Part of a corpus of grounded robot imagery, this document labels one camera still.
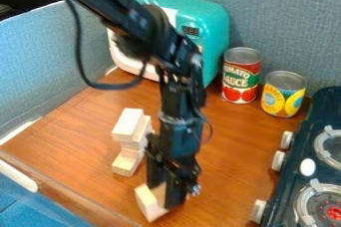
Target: tomato sauce can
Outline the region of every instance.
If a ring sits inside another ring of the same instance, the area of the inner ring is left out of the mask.
[[[302,105],[305,88],[306,81],[298,74],[271,72],[265,77],[261,107],[274,116],[292,117]]]
[[[225,52],[222,98],[236,104],[252,102],[257,95],[260,54],[251,48],[232,48]]]

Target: gray fabric panel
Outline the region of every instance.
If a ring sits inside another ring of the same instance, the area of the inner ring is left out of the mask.
[[[341,86],[340,0],[210,0],[231,17],[231,47],[263,56],[262,81],[274,70],[308,78],[308,94]]]
[[[78,7],[83,58],[96,79],[113,65],[107,31]],[[0,137],[54,109],[85,87],[75,63],[75,23],[64,2],[0,23]]]

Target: toy stove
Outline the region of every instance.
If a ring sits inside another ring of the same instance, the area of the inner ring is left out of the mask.
[[[306,120],[283,134],[272,169],[280,171],[268,202],[255,202],[253,221],[266,227],[341,227],[341,88],[318,91]]]

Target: wooden block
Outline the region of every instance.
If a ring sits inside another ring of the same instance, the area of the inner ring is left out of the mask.
[[[146,135],[152,132],[152,122],[151,117],[149,115],[144,116],[143,125],[141,125],[138,130],[136,131],[132,141],[122,141],[121,147],[122,148],[129,148],[135,150],[144,150],[144,148],[148,144],[148,140]]]
[[[143,151],[122,149],[112,163],[112,171],[119,175],[132,176],[144,157]]]
[[[152,190],[150,190],[146,184],[135,189],[135,196],[139,207],[149,222],[153,222],[169,212],[164,209],[165,194],[165,183]]]
[[[131,142],[143,125],[143,110],[125,108],[112,131],[113,140]]]
[[[143,158],[145,153],[142,150],[133,150],[133,149],[128,149],[128,148],[122,148],[121,149],[121,155],[123,157],[137,159],[140,157]]]

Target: wooden table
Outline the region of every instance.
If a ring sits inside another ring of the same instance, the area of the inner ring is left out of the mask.
[[[102,79],[121,83],[133,76],[116,70]],[[86,89],[2,146],[2,150],[102,205],[141,223],[134,189],[146,181],[143,161],[133,177],[112,173],[119,153],[111,131],[124,108],[141,108],[159,129],[159,85],[144,80],[127,91]],[[219,83],[207,90],[204,113],[214,127],[210,143],[197,155],[203,173],[202,192],[152,226],[256,226],[250,221],[255,199],[266,200],[278,180],[270,170],[285,130],[296,130],[304,118],[278,118],[265,113],[258,100],[247,105],[225,103]]]

